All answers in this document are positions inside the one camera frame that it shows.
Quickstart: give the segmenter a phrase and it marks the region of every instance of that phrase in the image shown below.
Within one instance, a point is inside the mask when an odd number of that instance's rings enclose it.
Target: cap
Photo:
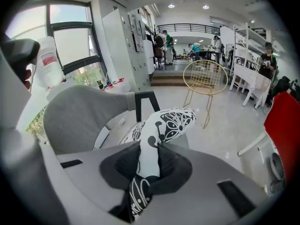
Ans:
[[[266,49],[272,49],[272,43],[266,42],[265,48],[266,48]]]

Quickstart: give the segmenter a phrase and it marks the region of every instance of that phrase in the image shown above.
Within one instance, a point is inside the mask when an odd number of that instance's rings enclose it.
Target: stairs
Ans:
[[[182,74],[154,74],[150,82],[151,87],[161,87],[161,86],[177,86],[185,87]]]

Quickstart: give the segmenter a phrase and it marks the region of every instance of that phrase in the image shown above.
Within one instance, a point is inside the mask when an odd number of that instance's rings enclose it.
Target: metal chair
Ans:
[[[221,72],[224,72],[226,76],[226,83],[220,84]],[[193,92],[208,95],[206,110],[207,116],[203,128],[207,126],[210,121],[210,108],[213,99],[213,95],[220,93],[225,89],[228,84],[228,76],[224,68],[211,60],[198,60],[190,63],[183,72],[183,80],[188,86],[188,93],[183,107],[189,105],[192,100]],[[189,103],[186,104],[189,92],[192,91]]]

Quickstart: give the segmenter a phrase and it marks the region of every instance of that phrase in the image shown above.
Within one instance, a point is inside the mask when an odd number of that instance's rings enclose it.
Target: patterned cushion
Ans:
[[[137,217],[151,199],[149,186],[160,177],[157,146],[180,137],[196,123],[189,108],[172,108],[155,112],[145,121],[136,124],[120,144],[139,141],[141,153],[136,177],[129,185],[131,211]]]

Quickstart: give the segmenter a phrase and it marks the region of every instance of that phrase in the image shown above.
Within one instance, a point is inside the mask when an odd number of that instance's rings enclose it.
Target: red chair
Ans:
[[[300,104],[287,92],[278,94],[264,126],[278,150],[289,182],[300,162]]]

